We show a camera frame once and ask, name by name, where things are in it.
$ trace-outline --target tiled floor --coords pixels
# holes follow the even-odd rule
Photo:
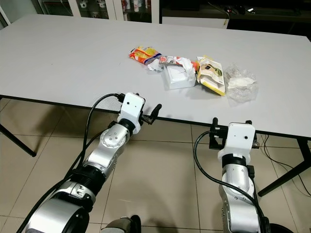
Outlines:
[[[0,232],[13,233],[39,197],[64,176],[81,150],[87,111],[6,99],[0,101],[0,109],[1,123],[37,151],[32,158],[0,135]],[[89,136],[115,118],[96,112]],[[98,194],[87,233],[99,233],[110,221],[132,214],[141,216],[143,233],[221,232],[218,185],[200,173],[192,158],[192,143],[207,129],[166,121],[143,125]],[[207,139],[198,147],[199,160],[209,174],[220,178],[217,151],[209,150],[206,143]],[[274,159],[292,166],[302,161],[293,139],[271,137],[267,146]],[[261,149],[253,150],[251,159],[257,189],[285,172]],[[301,176],[311,190],[311,169]],[[299,179],[294,182],[305,193]],[[310,233],[311,198],[300,193],[292,181],[260,198],[259,203],[270,222],[294,232]]]

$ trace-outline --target clear plastic bag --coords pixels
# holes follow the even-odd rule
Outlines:
[[[236,63],[231,64],[224,72],[226,95],[238,103],[255,100],[258,93],[258,82],[249,70],[240,70]]]

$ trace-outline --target metal table frame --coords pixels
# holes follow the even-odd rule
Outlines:
[[[36,102],[36,103],[45,103],[45,104],[59,105],[59,106],[65,106],[65,107],[90,109],[90,107],[83,107],[83,106],[77,106],[77,105],[71,105],[71,104],[55,103],[55,102],[49,102],[49,101],[32,100],[32,99],[25,99],[25,98],[19,98],[19,97],[0,95],[0,99],[2,99],[2,98],[30,101],[30,102]],[[96,109],[96,110],[102,111],[102,112],[117,113],[116,111],[110,111],[110,110],[104,110],[104,109]],[[201,125],[201,126],[209,126],[209,127],[211,126],[211,124],[186,121],[186,120],[178,120],[178,119],[170,119],[170,118],[165,118],[165,117],[158,117],[157,119],[165,120],[165,121],[178,122],[178,123],[193,124],[193,125]],[[24,151],[26,151],[32,157],[36,156],[36,153],[34,151],[32,151],[29,147],[27,147],[24,143],[22,143],[18,138],[16,138],[12,133],[10,133],[1,124],[0,124],[0,131],[3,132],[4,135],[6,135],[9,139],[11,139],[14,143],[16,143],[19,147],[21,147]],[[258,195],[260,197],[270,193],[274,189],[280,187],[282,184],[286,183],[287,181],[291,180],[295,176],[299,175],[301,172],[303,172],[303,171],[305,171],[311,167],[311,151],[310,151],[309,146],[308,146],[308,140],[311,140],[310,137],[301,137],[301,136],[296,136],[296,135],[272,133],[272,132],[258,131],[258,130],[256,130],[256,133],[296,139],[298,144],[299,144],[299,148],[300,148],[300,151],[301,151],[303,159],[304,159],[303,162],[301,162],[300,164],[295,166],[293,169],[291,169],[290,171],[285,173],[283,176],[278,178],[276,181],[272,182],[270,185],[268,185],[267,187],[265,187],[264,189],[259,191]]]

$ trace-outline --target table leg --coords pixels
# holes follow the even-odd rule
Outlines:
[[[258,192],[258,196],[262,197],[272,190],[280,187],[282,184],[286,183],[287,181],[291,180],[295,176],[299,175],[301,172],[305,171],[309,167],[311,167],[311,152],[308,147],[308,141],[306,139],[297,139],[300,151],[304,158],[304,161],[295,166],[292,170],[285,173],[283,176],[278,178],[276,181],[265,187],[263,190]]]
[[[32,157],[36,156],[36,152],[32,151],[28,146],[22,143],[17,137],[15,137],[10,131],[4,128],[1,124],[0,124],[0,132],[2,132],[5,136],[7,136],[11,141],[13,141],[16,145],[18,145]]]

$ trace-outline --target white table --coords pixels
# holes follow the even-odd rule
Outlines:
[[[256,75],[257,99],[236,107],[197,85],[167,90],[160,74],[128,58],[137,47],[196,59],[208,55]],[[160,118],[220,125],[251,119],[259,133],[311,139],[311,43],[275,33],[33,15],[0,31],[0,95],[90,107],[107,93],[138,92]],[[104,102],[101,109],[119,109]]]

